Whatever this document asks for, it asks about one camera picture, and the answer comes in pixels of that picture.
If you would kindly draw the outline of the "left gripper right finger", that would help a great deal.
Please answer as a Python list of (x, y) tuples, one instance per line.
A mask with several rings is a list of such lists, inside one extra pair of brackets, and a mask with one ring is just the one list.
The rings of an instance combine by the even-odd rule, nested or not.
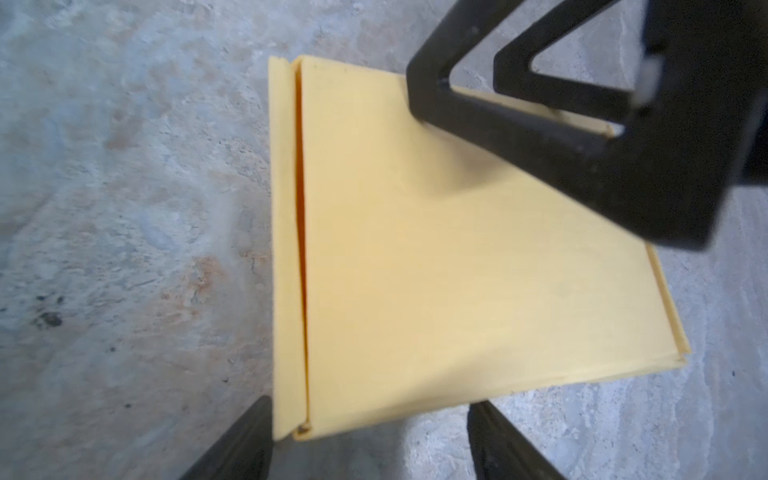
[(467, 432), (477, 479), (565, 479), (488, 400), (469, 406)]

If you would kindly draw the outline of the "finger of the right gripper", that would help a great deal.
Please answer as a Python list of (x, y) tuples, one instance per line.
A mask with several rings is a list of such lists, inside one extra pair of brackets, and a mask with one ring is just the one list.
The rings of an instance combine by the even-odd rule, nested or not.
[(533, 71), (534, 58), (613, 6), (610, 0), (567, 0), (535, 21), (494, 56), (493, 87), (502, 95), (614, 123), (630, 115), (625, 90)]
[(590, 133), (454, 91), (454, 66), (515, 9), (514, 1), (459, 1), (410, 61), (409, 108), (425, 121), (488, 150), (591, 210), (620, 224), (621, 192), (614, 138)]

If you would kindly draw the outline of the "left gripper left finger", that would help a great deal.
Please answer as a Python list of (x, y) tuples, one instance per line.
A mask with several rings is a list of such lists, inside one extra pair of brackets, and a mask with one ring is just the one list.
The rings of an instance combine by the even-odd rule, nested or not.
[(266, 479), (274, 441), (272, 399), (261, 396), (181, 476), (192, 479)]

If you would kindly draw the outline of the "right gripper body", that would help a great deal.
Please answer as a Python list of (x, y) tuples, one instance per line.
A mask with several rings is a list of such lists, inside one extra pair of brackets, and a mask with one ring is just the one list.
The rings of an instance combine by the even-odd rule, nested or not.
[(767, 4), (651, 1), (619, 161), (629, 231), (701, 250), (734, 186), (767, 184)]

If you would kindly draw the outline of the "yellow paper box stack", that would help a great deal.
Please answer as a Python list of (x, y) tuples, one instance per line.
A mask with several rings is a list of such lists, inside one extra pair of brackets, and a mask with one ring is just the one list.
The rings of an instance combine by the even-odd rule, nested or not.
[(416, 120), (400, 75), (268, 73), (275, 439), (685, 364), (650, 244)]

